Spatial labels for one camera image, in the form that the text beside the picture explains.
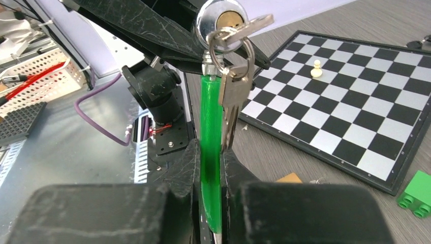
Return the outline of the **silver lock keys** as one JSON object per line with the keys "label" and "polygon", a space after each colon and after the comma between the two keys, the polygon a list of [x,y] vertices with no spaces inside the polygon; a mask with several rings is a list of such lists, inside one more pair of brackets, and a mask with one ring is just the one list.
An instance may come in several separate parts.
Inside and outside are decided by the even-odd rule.
{"label": "silver lock keys", "polygon": [[[248,36],[273,23],[273,15],[266,14],[238,27],[223,27],[208,35],[209,54],[213,59],[213,64],[222,74],[219,104],[224,108],[226,122],[222,151],[229,150],[232,147],[239,112],[252,88],[252,78],[255,71],[255,51]],[[232,50],[230,46],[236,43],[245,47],[247,64],[222,67],[215,56],[214,48],[222,46],[227,48],[227,52],[229,52]]]}

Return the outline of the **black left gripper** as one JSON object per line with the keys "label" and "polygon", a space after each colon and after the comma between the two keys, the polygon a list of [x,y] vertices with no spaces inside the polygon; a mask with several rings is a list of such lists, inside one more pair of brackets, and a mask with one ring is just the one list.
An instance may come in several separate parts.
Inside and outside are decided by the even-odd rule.
{"label": "black left gripper", "polygon": [[62,1],[85,18],[141,51],[185,73],[203,71],[206,36],[223,14],[249,20],[238,1]]}

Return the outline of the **green cable lock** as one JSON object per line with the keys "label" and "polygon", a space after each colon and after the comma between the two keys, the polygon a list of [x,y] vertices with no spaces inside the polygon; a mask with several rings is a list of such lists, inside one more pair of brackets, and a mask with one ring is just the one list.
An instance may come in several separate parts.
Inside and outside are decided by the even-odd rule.
{"label": "green cable lock", "polygon": [[[206,1],[200,8],[195,32],[205,48],[209,48],[207,36],[218,29],[217,21],[222,14],[232,11],[239,22],[248,20],[245,9],[238,1]],[[222,234],[222,196],[220,152],[222,140],[222,106],[218,103],[221,75],[215,67],[209,50],[202,56],[201,111],[200,111],[200,179],[201,195],[209,229]]]}

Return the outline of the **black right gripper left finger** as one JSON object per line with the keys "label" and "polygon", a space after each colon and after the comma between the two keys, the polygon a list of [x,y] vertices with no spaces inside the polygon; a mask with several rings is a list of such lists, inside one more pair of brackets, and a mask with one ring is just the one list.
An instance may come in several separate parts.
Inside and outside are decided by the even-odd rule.
{"label": "black right gripper left finger", "polygon": [[192,140],[151,183],[40,188],[7,243],[199,243],[199,153]]}

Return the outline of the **brass padlock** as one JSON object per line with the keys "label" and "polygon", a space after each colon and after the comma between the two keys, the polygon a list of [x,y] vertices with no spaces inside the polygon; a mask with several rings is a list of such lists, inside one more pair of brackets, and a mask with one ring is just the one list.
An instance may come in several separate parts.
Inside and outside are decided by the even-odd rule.
{"label": "brass padlock", "polygon": [[[304,183],[296,173],[290,173],[290,174],[278,179],[276,182],[291,183],[291,184],[302,184],[302,183]],[[315,180],[306,181],[305,183],[319,185],[319,184],[326,183],[326,179],[321,177],[321,178],[318,178]]]}

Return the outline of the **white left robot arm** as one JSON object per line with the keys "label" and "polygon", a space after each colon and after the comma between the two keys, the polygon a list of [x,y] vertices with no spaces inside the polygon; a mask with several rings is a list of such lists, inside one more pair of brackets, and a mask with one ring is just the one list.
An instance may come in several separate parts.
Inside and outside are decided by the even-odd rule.
{"label": "white left robot arm", "polygon": [[172,67],[221,77],[219,104],[227,128],[221,145],[233,144],[236,121],[253,87],[255,67],[269,58],[249,39],[274,23],[271,13],[250,18],[239,1],[63,1],[63,5],[141,51],[145,60],[122,72],[136,100],[161,125],[181,116]]}

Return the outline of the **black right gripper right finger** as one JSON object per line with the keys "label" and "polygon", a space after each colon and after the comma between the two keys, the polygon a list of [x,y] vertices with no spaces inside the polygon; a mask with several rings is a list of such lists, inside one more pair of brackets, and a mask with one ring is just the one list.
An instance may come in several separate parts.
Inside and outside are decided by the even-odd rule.
{"label": "black right gripper right finger", "polygon": [[220,163],[224,243],[394,243],[365,188],[260,181],[233,151]]}

